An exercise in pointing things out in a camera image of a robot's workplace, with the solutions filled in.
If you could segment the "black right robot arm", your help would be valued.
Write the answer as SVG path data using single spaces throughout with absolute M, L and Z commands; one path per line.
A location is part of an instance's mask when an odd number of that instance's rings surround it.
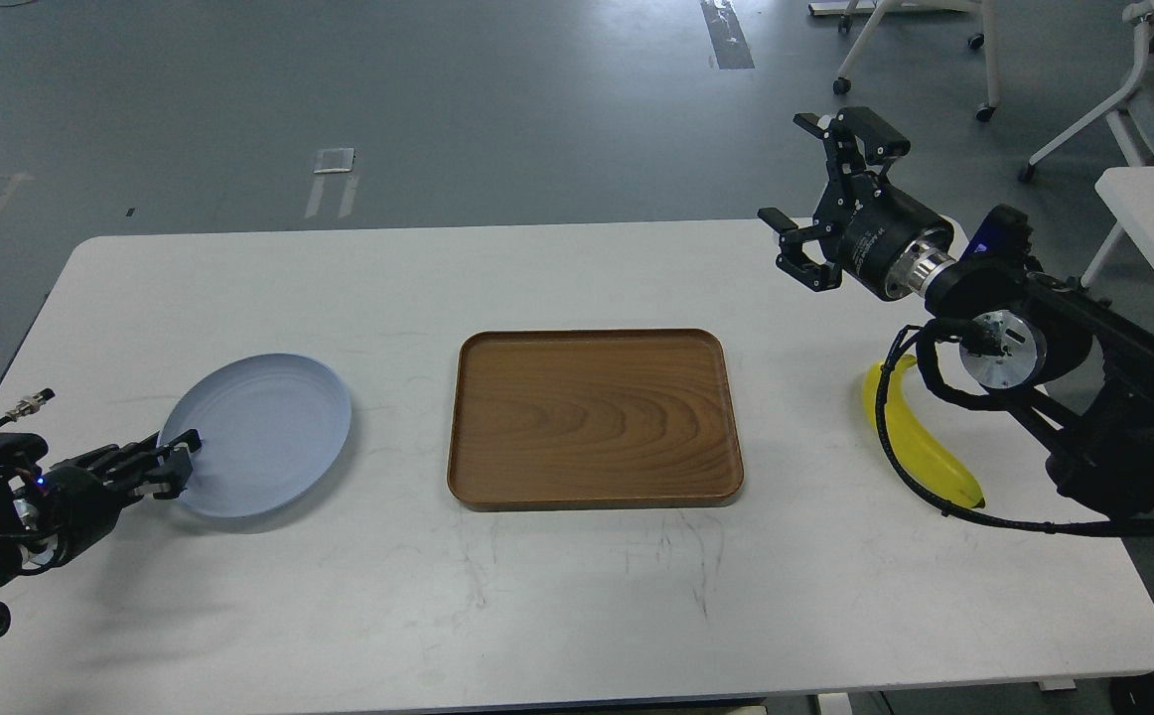
M 1154 539 L 1154 334 L 1046 271 L 1028 217 L 990 210 L 962 253 L 947 218 L 891 181 L 912 142 L 876 110 L 803 112 L 793 123 L 818 141 L 825 186 L 812 215 L 763 208 L 777 268 L 812 291 L 844 279 L 881 302 L 915 298 L 924 319 L 901 329 L 877 363 L 868 406 L 882 452 L 905 486 L 967 524 L 1093 539 Z M 926 390 L 962 411 L 1002 413 L 1046 451 L 1055 492 L 1089 521 L 986 514 L 936 492 L 912 451 L 896 444 L 896 374 L 921 372 Z

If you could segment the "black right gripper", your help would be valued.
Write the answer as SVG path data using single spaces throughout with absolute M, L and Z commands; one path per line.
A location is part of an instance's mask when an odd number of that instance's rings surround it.
M 793 123 L 825 148 L 829 223 L 835 226 L 834 261 L 814 261 L 804 246 L 825 234 L 818 225 L 799 226 L 781 209 L 758 209 L 756 217 L 773 232 L 780 253 L 775 266 L 812 291 L 839 288 L 844 271 L 885 302 L 909 294 L 907 270 L 898 268 L 914 241 L 946 250 L 954 229 L 945 217 L 889 186 L 896 161 L 912 153 L 912 141 L 876 110 L 844 107 L 819 116 L 801 112 Z

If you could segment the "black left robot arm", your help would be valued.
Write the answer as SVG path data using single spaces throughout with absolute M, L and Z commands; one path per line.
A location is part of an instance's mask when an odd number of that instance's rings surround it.
M 113 532 L 123 509 L 180 497 L 202 445 L 193 429 L 173 438 L 153 434 L 42 468 L 46 441 L 10 426 L 52 397 L 43 389 L 0 417 L 0 587 L 68 565 Z M 0 602 L 0 639 L 10 626 L 10 608 Z

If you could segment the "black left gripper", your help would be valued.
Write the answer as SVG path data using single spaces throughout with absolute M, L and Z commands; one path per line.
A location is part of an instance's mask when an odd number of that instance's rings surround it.
M 163 443 L 158 434 L 126 445 L 105 445 L 80 457 L 80 466 L 60 466 L 31 479 L 17 491 L 17 514 L 43 537 L 23 544 L 27 567 L 69 564 L 113 530 L 123 496 L 173 501 L 193 473 L 192 456 L 202 447 L 197 430 Z M 110 487 L 102 483 L 110 480 Z

